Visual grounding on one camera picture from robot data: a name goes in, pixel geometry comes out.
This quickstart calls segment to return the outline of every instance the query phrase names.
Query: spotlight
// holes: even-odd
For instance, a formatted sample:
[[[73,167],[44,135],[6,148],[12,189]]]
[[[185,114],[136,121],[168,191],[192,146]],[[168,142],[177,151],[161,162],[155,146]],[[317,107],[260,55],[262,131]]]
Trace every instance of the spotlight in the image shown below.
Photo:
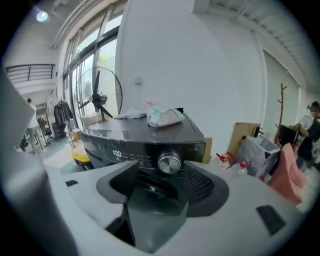
[[[48,13],[44,10],[39,11],[35,16],[35,19],[38,22],[44,22],[47,18],[48,18]]]

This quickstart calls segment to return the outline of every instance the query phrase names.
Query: railing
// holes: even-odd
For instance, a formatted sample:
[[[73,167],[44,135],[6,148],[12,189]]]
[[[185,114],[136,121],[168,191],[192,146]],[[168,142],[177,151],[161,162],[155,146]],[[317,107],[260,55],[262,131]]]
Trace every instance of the railing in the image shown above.
[[[52,79],[54,64],[29,64],[8,66],[5,69],[8,77],[13,83],[32,80]]]

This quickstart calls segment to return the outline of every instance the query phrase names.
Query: silver knob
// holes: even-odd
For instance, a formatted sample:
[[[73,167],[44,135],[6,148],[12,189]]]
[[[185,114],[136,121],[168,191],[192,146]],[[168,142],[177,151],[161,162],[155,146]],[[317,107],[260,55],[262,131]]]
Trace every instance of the silver knob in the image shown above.
[[[181,159],[175,153],[163,153],[158,158],[158,168],[166,174],[174,174],[181,167]]]

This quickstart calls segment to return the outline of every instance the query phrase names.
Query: pink towel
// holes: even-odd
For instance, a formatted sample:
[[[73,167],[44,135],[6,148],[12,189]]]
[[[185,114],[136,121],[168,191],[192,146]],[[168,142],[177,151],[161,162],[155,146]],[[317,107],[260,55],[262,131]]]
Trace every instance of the pink towel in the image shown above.
[[[279,165],[268,185],[292,202],[295,206],[302,202],[302,188],[307,177],[299,171],[292,146],[284,145],[280,153]]]

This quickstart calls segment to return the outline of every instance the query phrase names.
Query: black shirt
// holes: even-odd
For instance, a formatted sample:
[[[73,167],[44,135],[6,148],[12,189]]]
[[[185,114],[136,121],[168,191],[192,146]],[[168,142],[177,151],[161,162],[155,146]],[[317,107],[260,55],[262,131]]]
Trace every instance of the black shirt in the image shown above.
[[[306,137],[301,143],[298,149],[298,156],[309,162],[312,160],[312,142],[320,138],[320,117],[313,120],[312,125],[307,131],[309,137]]]

